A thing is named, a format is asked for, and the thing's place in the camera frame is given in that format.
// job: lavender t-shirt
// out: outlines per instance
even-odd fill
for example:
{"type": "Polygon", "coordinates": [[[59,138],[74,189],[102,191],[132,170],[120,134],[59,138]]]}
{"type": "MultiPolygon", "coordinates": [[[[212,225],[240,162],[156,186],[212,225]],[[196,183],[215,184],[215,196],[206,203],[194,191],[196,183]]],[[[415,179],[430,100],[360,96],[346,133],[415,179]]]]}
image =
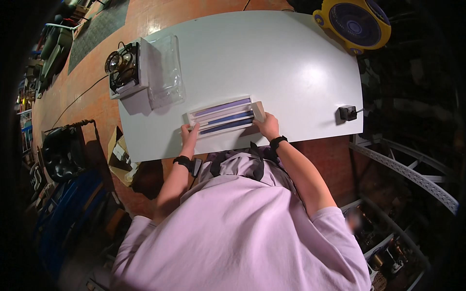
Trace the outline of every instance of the lavender t-shirt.
{"type": "MultiPolygon", "coordinates": [[[[238,169],[254,162],[240,160],[230,162],[238,169]]],[[[111,289],[370,290],[366,262],[341,210],[327,207],[309,219],[294,189],[271,180],[270,167],[261,182],[204,179],[157,227],[136,216],[111,289]]]]}

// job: person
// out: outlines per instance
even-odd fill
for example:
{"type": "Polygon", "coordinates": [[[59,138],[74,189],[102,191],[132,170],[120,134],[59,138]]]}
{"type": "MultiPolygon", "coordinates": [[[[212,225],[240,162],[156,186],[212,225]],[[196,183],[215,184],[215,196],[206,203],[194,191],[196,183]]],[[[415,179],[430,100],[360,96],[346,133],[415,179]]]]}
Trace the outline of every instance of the person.
{"type": "MultiPolygon", "coordinates": [[[[315,166],[272,114],[254,124],[279,161],[217,154],[190,190],[175,162],[154,217],[134,217],[112,290],[370,290],[362,251],[315,166]]],[[[188,128],[180,156],[191,159],[199,124],[188,128]]]]}

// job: cardboard box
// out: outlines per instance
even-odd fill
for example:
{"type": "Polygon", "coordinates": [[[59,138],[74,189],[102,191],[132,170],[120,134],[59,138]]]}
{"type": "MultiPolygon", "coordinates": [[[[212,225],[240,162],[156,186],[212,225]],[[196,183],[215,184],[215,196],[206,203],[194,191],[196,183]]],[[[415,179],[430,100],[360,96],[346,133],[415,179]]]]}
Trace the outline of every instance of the cardboard box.
{"type": "Polygon", "coordinates": [[[109,165],[110,172],[115,174],[115,176],[117,176],[126,187],[131,186],[133,183],[140,165],[140,162],[128,163],[128,157],[129,154],[128,149],[126,148],[124,135],[120,128],[116,126],[109,142],[107,164],[109,165]]]}

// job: orange floor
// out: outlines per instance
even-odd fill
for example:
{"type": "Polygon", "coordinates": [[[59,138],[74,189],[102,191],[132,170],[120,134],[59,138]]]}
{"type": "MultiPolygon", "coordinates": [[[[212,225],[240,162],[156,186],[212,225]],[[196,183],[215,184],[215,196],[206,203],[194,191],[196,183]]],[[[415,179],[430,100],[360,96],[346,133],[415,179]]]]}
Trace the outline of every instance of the orange floor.
{"type": "MultiPolygon", "coordinates": [[[[41,145],[41,131],[52,127],[61,112],[82,92],[105,76],[104,62],[110,52],[117,48],[119,41],[125,43],[137,37],[144,37],[160,29],[195,18],[225,12],[241,11],[247,0],[131,0],[126,23],[119,30],[102,41],[67,75],[68,62],[57,76],[53,85],[41,99],[33,104],[34,149],[41,145]]],[[[88,14],[95,12],[100,3],[94,2],[88,14]]],[[[246,10],[292,9],[286,0],[250,0],[246,10]]],[[[61,117],[56,126],[62,126],[83,119],[94,119],[100,136],[100,145],[107,155],[107,145],[116,125],[121,128],[118,102],[110,100],[108,82],[98,83],[80,100],[76,101],[61,117]]],[[[83,128],[86,142],[96,139],[91,125],[83,128]]],[[[316,166],[323,173],[334,196],[341,201],[352,191],[349,164],[348,137],[336,137],[317,141],[301,142],[297,147],[308,157],[316,158],[316,166]]],[[[112,182],[120,200],[133,215],[151,214],[151,204],[143,194],[125,187],[115,176],[112,182]]]]}

